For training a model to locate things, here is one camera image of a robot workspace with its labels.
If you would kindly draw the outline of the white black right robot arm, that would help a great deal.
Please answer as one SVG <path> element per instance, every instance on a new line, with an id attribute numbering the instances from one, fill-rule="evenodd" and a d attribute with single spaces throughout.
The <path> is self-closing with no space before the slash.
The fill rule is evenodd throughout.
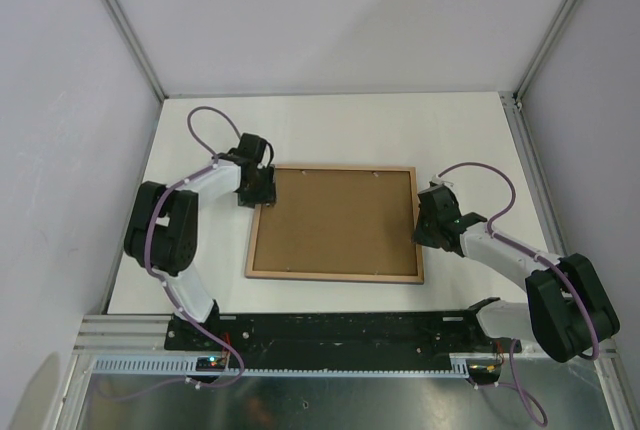
<path id="1" fill-rule="evenodd" d="M 433 184 L 418 194 L 413 241 L 483 264 L 525 294 L 525 303 L 489 299 L 461 326 L 463 343 L 484 351 L 497 338 L 537 343 L 553 360 L 598 357 L 599 343 L 616 335 L 620 321 L 591 261 L 531 247 L 489 226 L 485 217 L 462 214 L 454 193 Z"/>

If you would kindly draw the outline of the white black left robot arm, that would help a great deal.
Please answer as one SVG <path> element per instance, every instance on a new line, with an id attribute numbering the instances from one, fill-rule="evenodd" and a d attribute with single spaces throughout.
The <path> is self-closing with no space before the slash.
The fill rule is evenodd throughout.
<path id="1" fill-rule="evenodd" d="M 197 348 L 214 347 L 220 324 L 217 304 L 194 264 L 200 211 L 234 194 L 240 207 L 276 203 L 274 150 L 266 139 L 244 133 L 236 147 L 168 186 L 146 181 L 138 188 L 124 238 L 124 252 L 158 280 L 174 307 L 189 321 L 186 337 Z"/>

